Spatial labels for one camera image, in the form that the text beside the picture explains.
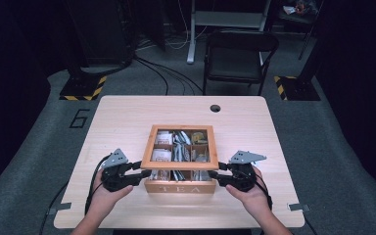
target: cable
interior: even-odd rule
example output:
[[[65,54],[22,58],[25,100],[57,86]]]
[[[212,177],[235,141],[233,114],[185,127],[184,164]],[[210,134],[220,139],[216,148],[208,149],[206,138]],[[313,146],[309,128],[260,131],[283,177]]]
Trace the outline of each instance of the cable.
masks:
[[[149,48],[149,47],[152,47],[152,46],[156,46],[156,45],[153,44],[150,39],[141,38],[141,42],[139,42],[139,44],[137,45],[136,51],[143,50],[145,48]]]
[[[185,22],[185,18],[184,18],[184,15],[182,14],[182,8],[181,8],[181,2],[180,0],[178,0],[178,6],[179,6],[179,12],[181,13],[181,17],[182,17],[182,20],[184,21],[184,26],[185,26],[185,32],[186,32],[186,38],[185,38],[185,42],[182,43],[182,46],[180,47],[172,47],[171,44],[167,41],[167,45],[172,48],[172,49],[175,49],[175,50],[178,50],[178,49],[181,49],[182,47],[184,47],[187,43],[188,43],[188,38],[189,38],[189,35],[188,35],[188,26],[187,26],[187,22]]]
[[[191,84],[189,82],[187,82],[186,80],[182,79],[181,77],[178,77],[177,75],[173,74],[172,72],[170,71],[173,71],[173,72],[176,72],[174,70],[171,70],[170,68],[167,68],[167,67],[164,67],[164,66],[161,66],[161,65],[158,65],[158,64],[155,64],[155,63],[152,63],[150,61],[147,61],[145,59],[142,59],[142,58],[137,58],[138,60],[141,60],[143,61],[144,63],[147,63],[147,64],[150,64],[152,66],[154,66],[157,70],[159,71],[163,71],[165,72],[166,74],[168,74],[169,76],[177,79],[181,84],[182,84],[182,87],[183,87],[183,92],[182,94],[185,95],[185,85],[184,85],[184,82],[187,83],[189,85],[189,87],[191,88],[191,91],[192,91],[192,94],[195,95],[195,91],[193,89],[193,87],[191,86]]]
[[[97,186],[97,188],[94,190],[93,192],[93,184],[94,184],[94,180],[96,179],[96,175],[97,175],[97,172],[99,171],[99,167],[100,165],[106,160],[109,158],[110,155],[107,155],[105,156],[102,160],[99,161],[99,163],[97,164],[96,168],[94,169],[94,172],[93,172],[93,176],[91,177],[91,182],[90,182],[90,189],[88,191],[88,196],[87,196],[87,200],[85,202],[85,207],[84,207],[84,214],[87,214],[88,212],[88,209],[90,208],[90,204],[91,204],[91,200],[93,199],[93,194],[94,192],[100,187],[100,185],[103,184],[103,182]]]
[[[215,0],[212,1],[212,8],[211,8],[212,12],[213,12],[214,8],[215,8]],[[206,29],[207,29],[207,26],[204,27],[204,29],[195,37],[195,39],[197,40],[197,38],[199,38],[201,36],[201,34],[203,34],[206,31]]]
[[[45,213],[44,218],[42,219],[41,229],[39,230],[39,234],[42,234],[42,232],[44,231],[44,225],[45,225],[45,222],[46,222],[46,220],[47,220],[48,212],[50,211],[51,207],[53,207],[54,202],[57,200],[57,198],[60,196],[61,192],[67,187],[68,184],[69,184],[69,182],[67,181],[67,182],[63,185],[63,187],[58,191],[58,193],[57,193],[56,196],[53,198],[53,200],[51,201],[50,206],[48,207],[48,210],[47,210],[47,212]]]
[[[146,66],[147,68],[151,69],[152,71],[156,72],[156,73],[157,73],[157,74],[163,79],[164,84],[166,85],[166,92],[165,92],[165,95],[167,95],[167,91],[168,91],[168,89],[169,89],[169,85],[167,84],[167,81],[166,81],[166,79],[163,77],[163,75],[162,75],[160,72],[154,70],[152,67],[148,66],[145,62],[139,60],[137,57],[135,58],[135,60],[136,60],[137,62],[139,62],[140,64]]]
[[[263,188],[263,186],[261,186],[261,185],[258,183],[257,180],[254,181],[254,180],[253,180],[249,175],[247,175],[246,173],[244,173],[244,172],[242,172],[242,171],[240,171],[240,170],[231,170],[231,171],[232,171],[232,172],[240,173],[241,175],[245,176],[247,179],[249,179],[249,180],[255,182],[255,184],[258,186],[258,188],[259,188],[259,189],[263,192],[263,194],[266,196],[268,206],[269,206],[270,210],[272,210],[273,202],[271,201],[271,197],[270,197],[270,195],[268,194],[268,189],[267,189],[267,187],[266,187],[266,185],[265,185],[263,179],[262,179],[259,175],[255,174],[255,176],[257,176],[257,177],[261,180],[261,182],[263,183],[264,188]]]
[[[195,85],[195,86],[196,86],[201,92],[203,92],[203,89],[202,89],[199,85],[197,85],[197,83],[195,83],[191,78],[189,78],[188,76],[182,74],[181,72],[179,72],[179,71],[177,71],[177,70],[173,70],[173,69],[168,68],[168,67],[165,67],[165,66],[163,66],[163,65],[159,65],[159,64],[156,64],[156,63],[153,63],[153,62],[147,61],[147,60],[145,60],[145,59],[143,59],[143,58],[140,58],[140,57],[137,57],[137,56],[135,56],[135,57],[136,57],[138,60],[141,60],[141,61],[143,61],[143,62],[145,62],[145,63],[151,64],[151,65],[156,66],[156,67],[161,67],[161,68],[164,68],[164,69],[169,70],[169,71],[172,71],[172,72],[175,72],[176,74],[178,74],[178,75],[184,77],[185,79],[189,80],[189,81],[190,81],[191,83],[193,83],[193,84],[194,84],[194,85]]]
[[[307,223],[307,225],[309,226],[309,228],[312,230],[313,234],[314,234],[314,235],[317,235],[317,232],[316,232],[315,229],[312,227],[312,224],[309,223],[309,220],[307,220],[307,218],[305,217],[305,215],[304,215],[304,219],[305,219],[305,222]]]

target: forearm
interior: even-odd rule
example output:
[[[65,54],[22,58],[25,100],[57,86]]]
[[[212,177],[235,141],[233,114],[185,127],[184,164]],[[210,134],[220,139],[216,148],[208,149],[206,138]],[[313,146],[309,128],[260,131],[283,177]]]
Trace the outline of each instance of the forearm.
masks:
[[[71,235],[93,235],[96,234],[104,218],[88,213],[75,227]]]
[[[258,222],[265,235],[292,234],[270,210],[252,214],[252,216]]]

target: human hand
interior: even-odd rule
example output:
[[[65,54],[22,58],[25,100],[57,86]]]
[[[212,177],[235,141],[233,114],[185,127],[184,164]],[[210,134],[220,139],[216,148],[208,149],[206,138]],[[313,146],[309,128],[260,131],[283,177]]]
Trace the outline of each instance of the human hand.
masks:
[[[260,170],[253,166],[257,177],[258,184],[265,188],[262,181]],[[267,203],[267,197],[264,192],[257,186],[253,187],[248,192],[237,190],[231,185],[225,186],[227,191],[233,195],[234,198],[243,203],[246,211],[256,220],[261,229],[266,235],[290,235],[291,232],[280,222],[280,220],[271,212]]]
[[[133,186],[128,185],[127,187],[122,188],[118,191],[110,192],[105,187],[103,187],[103,185],[101,185],[102,174],[103,170],[100,169],[97,172],[96,178],[94,180],[93,197],[91,200],[90,208],[87,212],[97,216],[101,220],[103,220],[112,211],[118,200],[122,199],[133,190]]]
[[[261,180],[262,176],[260,170],[254,166],[253,169],[256,175],[259,176],[257,177],[258,184],[264,187],[264,183]],[[248,192],[242,192],[231,185],[227,185],[225,188],[234,198],[240,200],[243,203],[246,211],[255,219],[257,219],[256,216],[259,216],[260,214],[270,212],[270,207],[267,203],[267,197],[265,196],[263,191],[257,187],[257,185],[255,185],[255,187],[253,187]]]

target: black chair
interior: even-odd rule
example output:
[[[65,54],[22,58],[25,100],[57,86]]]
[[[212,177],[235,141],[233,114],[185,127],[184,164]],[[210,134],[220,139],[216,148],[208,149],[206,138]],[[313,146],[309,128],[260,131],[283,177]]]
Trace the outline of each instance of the black chair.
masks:
[[[223,29],[211,33],[204,59],[203,95],[207,80],[215,80],[249,83],[249,87],[260,84],[260,96],[270,59],[278,46],[278,39],[270,32]]]
[[[269,26],[268,30],[271,31],[274,22],[283,22],[285,24],[290,24],[297,26],[305,31],[305,44],[304,48],[302,49],[301,55],[299,56],[299,60],[302,58],[304,51],[306,49],[307,43],[309,42],[310,38],[312,37],[313,30],[316,26],[316,22],[319,18],[319,14],[322,10],[324,0],[316,0],[317,4],[317,13],[316,14],[306,14],[300,16],[296,13],[293,14],[286,14],[282,7],[276,9],[272,16],[269,16]]]

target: wooden box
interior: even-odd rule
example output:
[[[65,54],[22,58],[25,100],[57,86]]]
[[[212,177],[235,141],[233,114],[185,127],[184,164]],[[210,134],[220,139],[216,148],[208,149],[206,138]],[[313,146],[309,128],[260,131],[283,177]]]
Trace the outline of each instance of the wooden box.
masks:
[[[218,170],[211,125],[153,125],[141,168],[151,169],[148,193],[212,194],[216,181],[207,170]]]

